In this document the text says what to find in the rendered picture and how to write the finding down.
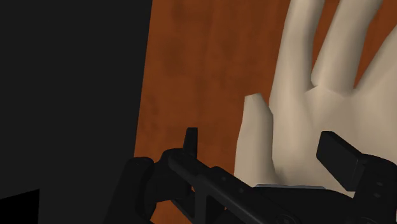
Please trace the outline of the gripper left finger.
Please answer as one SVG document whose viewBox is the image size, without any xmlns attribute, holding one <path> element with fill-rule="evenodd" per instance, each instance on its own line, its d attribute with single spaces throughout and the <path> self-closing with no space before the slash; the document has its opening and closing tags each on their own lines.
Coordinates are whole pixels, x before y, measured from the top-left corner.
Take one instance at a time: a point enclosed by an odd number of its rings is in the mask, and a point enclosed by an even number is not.
<svg viewBox="0 0 397 224">
<path fill-rule="evenodd" d="M 298 224 L 298 218 L 220 167 L 197 159 L 198 130 L 159 161 L 127 161 L 104 224 L 154 224 L 157 203 L 171 201 L 192 224 Z"/>
</svg>

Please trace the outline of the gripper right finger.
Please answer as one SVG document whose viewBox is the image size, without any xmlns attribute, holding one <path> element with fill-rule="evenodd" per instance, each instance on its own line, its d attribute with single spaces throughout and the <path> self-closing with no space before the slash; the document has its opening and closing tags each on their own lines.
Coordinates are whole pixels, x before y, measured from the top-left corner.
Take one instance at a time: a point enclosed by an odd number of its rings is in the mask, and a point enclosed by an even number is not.
<svg viewBox="0 0 397 224">
<path fill-rule="evenodd" d="M 332 131 L 321 133 L 316 158 L 354 192 L 354 224 L 397 224 L 396 164 L 358 151 Z"/>
</svg>

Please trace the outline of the beige hand-shaped figure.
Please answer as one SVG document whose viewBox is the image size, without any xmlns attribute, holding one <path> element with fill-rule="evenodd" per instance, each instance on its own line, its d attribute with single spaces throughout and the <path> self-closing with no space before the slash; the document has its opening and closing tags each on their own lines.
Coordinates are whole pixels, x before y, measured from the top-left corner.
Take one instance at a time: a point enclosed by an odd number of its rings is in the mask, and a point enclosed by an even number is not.
<svg viewBox="0 0 397 224">
<path fill-rule="evenodd" d="M 340 0 L 316 59 L 324 0 L 291 0 L 268 101 L 248 95 L 234 174 L 259 184 L 342 186 L 316 157 L 324 130 L 397 164 L 397 26 L 357 77 L 368 27 L 383 0 Z"/>
</svg>

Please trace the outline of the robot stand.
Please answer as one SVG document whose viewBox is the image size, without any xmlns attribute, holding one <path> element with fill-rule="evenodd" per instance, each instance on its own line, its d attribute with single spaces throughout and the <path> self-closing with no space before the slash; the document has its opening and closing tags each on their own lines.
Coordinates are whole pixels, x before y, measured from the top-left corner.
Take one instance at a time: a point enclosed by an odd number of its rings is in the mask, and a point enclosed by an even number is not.
<svg viewBox="0 0 397 224">
<path fill-rule="evenodd" d="M 0 199 L 103 224 L 134 152 L 152 0 L 0 0 Z"/>
</svg>

